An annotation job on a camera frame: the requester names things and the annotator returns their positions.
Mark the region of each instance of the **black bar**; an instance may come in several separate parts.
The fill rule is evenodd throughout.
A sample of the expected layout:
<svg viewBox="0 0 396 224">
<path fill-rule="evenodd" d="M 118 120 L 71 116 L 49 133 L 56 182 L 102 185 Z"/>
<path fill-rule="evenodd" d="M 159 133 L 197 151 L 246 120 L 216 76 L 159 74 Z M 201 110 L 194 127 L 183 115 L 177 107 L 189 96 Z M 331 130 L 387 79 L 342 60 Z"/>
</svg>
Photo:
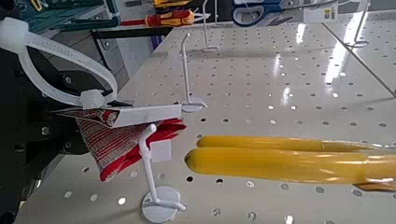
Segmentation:
<svg viewBox="0 0 396 224">
<path fill-rule="evenodd" d="M 141 36 L 157 36 L 168 35 L 172 31 L 172 27 L 148 28 L 148 29 L 131 29 L 118 31 L 97 31 L 93 32 L 96 39 L 114 39 L 114 38 L 129 38 Z"/>
</svg>

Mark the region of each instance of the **white cable tie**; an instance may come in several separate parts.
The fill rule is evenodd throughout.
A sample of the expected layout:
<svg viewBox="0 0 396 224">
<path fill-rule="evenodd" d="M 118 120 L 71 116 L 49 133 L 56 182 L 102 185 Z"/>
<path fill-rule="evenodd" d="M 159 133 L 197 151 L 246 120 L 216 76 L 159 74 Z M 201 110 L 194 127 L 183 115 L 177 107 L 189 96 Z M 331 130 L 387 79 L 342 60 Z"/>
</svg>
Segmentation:
<svg viewBox="0 0 396 224">
<path fill-rule="evenodd" d="M 0 21 L 0 48 L 18 54 L 23 71 L 33 84 L 45 95 L 67 105 L 83 106 L 79 96 L 75 96 L 52 87 L 37 72 L 27 51 L 27 46 L 45 51 L 69 62 L 78 64 L 107 82 L 113 92 L 105 96 L 105 101 L 102 105 L 97 103 L 91 105 L 100 107 L 116 100 L 118 86 L 116 79 L 110 71 L 86 55 L 40 35 L 29 33 L 28 29 L 29 26 L 24 21 L 18 21 L 11 18 L 5 18 L 3 21 Z"/>
</svg>

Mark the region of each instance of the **blue scissor handle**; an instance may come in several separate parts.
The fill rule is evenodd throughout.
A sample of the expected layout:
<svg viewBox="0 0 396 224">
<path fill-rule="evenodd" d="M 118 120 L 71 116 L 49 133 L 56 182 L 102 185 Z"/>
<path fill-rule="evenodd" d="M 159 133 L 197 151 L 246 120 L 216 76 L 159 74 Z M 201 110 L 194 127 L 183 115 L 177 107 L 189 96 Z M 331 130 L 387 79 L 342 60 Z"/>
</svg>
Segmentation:
<svg viewBox="0 0 396 224">
<path fill-rule="evenodd" d="M 282 12 L 282 8 L 281 8 L 278 4 L 265 5 L 265 6 L 263 6 L 263 5 L 251 6 L 251 7 L 250 7 L 250 10 L 254 10 L 254 9 L 256 9 L 256 8 L 260 8 L 260 9 L 262 10 L 262 14 L 260 14 L 260 16 L 259 16 L 257 19 L 255 19 L 253 22 L 250 22 L 250 23 L 242 23 L 242 22 L 240 22 L 240 21 L 238 21 L 238 20 L 236 19 L 236 13 L 238 13 L 238 11 L 242 11 L 242 10 L 243 10 L 245 13 L 249 13 L 249 11 L 246 10 L 247 7 L 246 7 L 245 4 L 244 4 L 244 5 L 235 6 L 235 7 L 233 8 L 232 12 L 231 12 L 231 13 L 232 13 L 233 22 L 234 22 L 235 24 L 237 24 L 238 26 L 241 26 L 241 27 L 250 27 L 250 26 L 256 25 L 257 23 L 259 23 L 260 21 L 262 21 L 263 19 L 265 19 L 265 17 L 267 17 L 268 14 L 270 14 L 270 13 Z"/>
<path fill-rule="evenodd" d="M 246 6 L 254 7 L 254 6 L 265 6 L 267 4 L 270 5 L 279 5 L 282 0 L 258 0 L 258 1 L 251 1 L 251 0 L 233 0 L 233 7 L 239 6 Z"/>
</svg>

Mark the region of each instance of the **scissor handle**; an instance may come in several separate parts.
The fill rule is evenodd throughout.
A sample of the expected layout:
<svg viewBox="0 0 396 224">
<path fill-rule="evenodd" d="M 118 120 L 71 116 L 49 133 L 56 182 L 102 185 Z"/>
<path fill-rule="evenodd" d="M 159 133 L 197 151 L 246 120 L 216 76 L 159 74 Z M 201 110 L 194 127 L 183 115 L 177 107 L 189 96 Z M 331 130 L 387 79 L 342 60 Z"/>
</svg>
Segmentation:
<svg viewBox="0 0 396 224">
<path fill-rule="evenodd" d="M 264 6 L 267 4 L 271 5 L 279 5 L 282 0 L 233 0 L 233 7 L 238 7 L 238 6 L 249 6 L 249 7 L 255 7 L 255 6 Z"/>
<path fill-rule="evenodd" d="M 262 13 L 260 13 L 260 15 L 256 19 L 254 19 L 254 21 L 252 21 L 252 22 L 242 22 L 242 20 L 239 21 L 237 19 L 238 18 L 237 13 L 241 13 L 242 11 L 247 14 L 251 13 L 251 12 L 257 12 L 257 11 L 261 11 Z M 241 26 L 241 27 L 250 27 L 250 26 L 254 26 L 257 23 L 264 20 L 265 17 L 268 16 L 268 14 L 277 13 L 277 12 L 282 12 L 282 8 L 280 8 L 279 5 L 266 5 L 265 7 L 264 6 L 255 6 L 255 7 L 249 7 L 249 8 L 247 8 L 246 6 L 237 6 L 237 7 L 234 7 L 232 10 L 232 18 L 233 18 L 233 22 L 236 25 Z"/>
</svg>

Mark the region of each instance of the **red fabric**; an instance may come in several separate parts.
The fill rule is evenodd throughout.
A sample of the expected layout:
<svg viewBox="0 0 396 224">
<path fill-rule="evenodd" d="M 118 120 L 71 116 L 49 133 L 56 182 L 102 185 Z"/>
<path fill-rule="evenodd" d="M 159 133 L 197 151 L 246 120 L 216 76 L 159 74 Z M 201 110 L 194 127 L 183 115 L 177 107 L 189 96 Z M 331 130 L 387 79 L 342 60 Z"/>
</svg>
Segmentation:
<svg viewBox="0 0 396 224">
<path fill-rule="evenodd" d="M 98 164 L 102 181 L 110 181 L 119 172 L 141 159 L 138 140 L 149 123 L 108 129 L 90 120 L 76 121 L 85 145 Z M 155 124 L 157 132 L 148 138 L 148 147 L 151 142 L 172 139 L 186 128 L 181 119 L 168 119 Z"/>
</svg>

